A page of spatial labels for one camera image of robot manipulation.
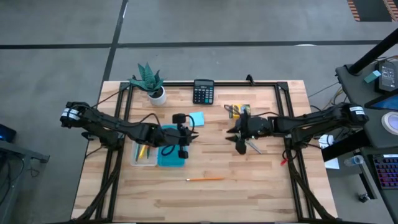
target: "sticky note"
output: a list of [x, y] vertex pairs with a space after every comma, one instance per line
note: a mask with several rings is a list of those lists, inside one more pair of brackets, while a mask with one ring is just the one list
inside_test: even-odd
[[[193, 118], [193, 120], [195, 122], [195, 126], [203, 126], [203, 125], [205, 125], [205, 115], [203, 114], [202, 111], [190, 113], [189, 115]], [[191, 119], [189, 119], [189, 125], [192, 126], [192, 120]]]

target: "rgb keyboard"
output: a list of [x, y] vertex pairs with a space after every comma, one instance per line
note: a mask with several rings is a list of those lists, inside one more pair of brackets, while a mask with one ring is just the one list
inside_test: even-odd
[[398, 189], [398, 157], [373, 157], [381, 189]]

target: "wooden table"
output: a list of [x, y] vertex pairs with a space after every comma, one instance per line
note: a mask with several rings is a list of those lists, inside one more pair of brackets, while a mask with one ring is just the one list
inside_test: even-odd
[[[288, 83], [295, 115], [310, 113], [304, 82]], [[100, 100], [117, 92], [119, 84], [104, 82]], [[171, 124], [175, 113], [202, 111], [205, 125], [195, 128], [199, 137], [190, 145], [189, 159], [182, 168], [130, 165], [132, 141], [126, 139], [114, 222], [296, 221], [289, 171], [287, 164], [280, 165], [283, 139], [269, 137], [253, 141], [262, 151], [261, 155], [249, 146], [246, 155], [239, 155], [234, 144], [224, 139], [230, 135], [226, 130], [234, 124], [228, 118], [224, 104], [250, 104], [253, 114], [277, 113], [274, 90], [263, 86], [218, 86], [215, 88], [214, 104], [200, 106], [192, 103], [192, 87], [165, 89], [167, 101], [156, 107], [149, 103], [145, 92], [135, 88], [129, 121], [137, 122], [149, 113], [156, 113], [161, 124]], [[117, 95], [100, 104], [98, 109], [113, 115], [116, 99]], [[155, 123], [155, 119], [149, 118], [146, 122]], [[87, 152], [98, 146], [99, 142], [91, 142]], [[311, 190], [328, 212], [336, 217], [320, 150], [308, 147], [302, 152]], [[81, 215], [98, 193], [105, 157], [106, 150], [103, 149], [86, 159], [72, 218]], [[225, 177], [225, 180], [185, 181], [196, 177]], [[302, 192], [300, 197], [306, 211]], [[104, 216], [107, 204], [105, 201]]]

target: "snake plant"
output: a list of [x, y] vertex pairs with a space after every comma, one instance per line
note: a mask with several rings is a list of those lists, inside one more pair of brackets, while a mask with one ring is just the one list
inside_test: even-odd
[[154, 95], [162, 88], [162, 84], [164, 79], [159, 78], [158, 70], [156, 74], [152, 72], [148, 63], [146, 63], [145, 68], [138, 64], [139, 73], [141, 75], [142, 80], [137, 80], [136, 77], [133, 75], [132, 78], [129, 79], [130, 83], [133, 86], [138, 87], [142, 91], [148, 92], [149, 95]]

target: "gray floor tile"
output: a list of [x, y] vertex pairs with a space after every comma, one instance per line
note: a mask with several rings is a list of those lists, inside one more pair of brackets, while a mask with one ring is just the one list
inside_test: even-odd
[[[354, 63], [372, 47], [118, 49], [110, 80], [126, 80], [133, 74], [138, 75], [137, 63], [149, 62], [154, 70], [160, 69], [160, 75], [166, 80], [244, 80], [251, 74], [257, 80], [304, 80], [307, 94], [311, 95], [337, 82], [336, 67]], [[317, 94], [310, 102], [324, 106], [338, 88], [336, 85]]]
[[0, 44], [112, 42], [122, 0], [0, 0]]
[[396, 27], [356, 22], [346, 0], [137, 0], [120, 42], [377, 40]]
[[0, 123], [17, 131], [16, 144], [50, 154], [40, 175], [25, 180], [14, 223], [70, 218], [87, 141], [59, 118], [67, 101], [98, 99], [108, 50], [0, 50]]

